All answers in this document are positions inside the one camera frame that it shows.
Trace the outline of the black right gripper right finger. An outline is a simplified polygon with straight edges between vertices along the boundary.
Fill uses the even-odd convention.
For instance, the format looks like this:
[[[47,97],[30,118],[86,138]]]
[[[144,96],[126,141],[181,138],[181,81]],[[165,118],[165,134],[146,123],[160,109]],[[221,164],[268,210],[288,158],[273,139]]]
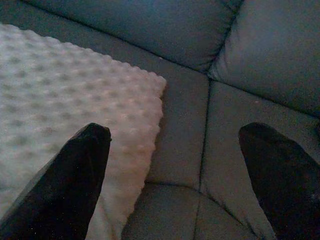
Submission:
[[[238,140],[252,189],[278,240],[320,238],[320,165],[267,124],[249,123]]]

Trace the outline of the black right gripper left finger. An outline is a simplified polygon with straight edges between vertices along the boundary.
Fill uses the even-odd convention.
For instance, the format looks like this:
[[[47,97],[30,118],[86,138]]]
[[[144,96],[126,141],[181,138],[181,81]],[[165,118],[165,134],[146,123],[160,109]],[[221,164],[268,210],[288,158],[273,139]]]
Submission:
[[[29,181],[0,220],[3,240],[83,240],[100,196],[111,131],[89,123]]]

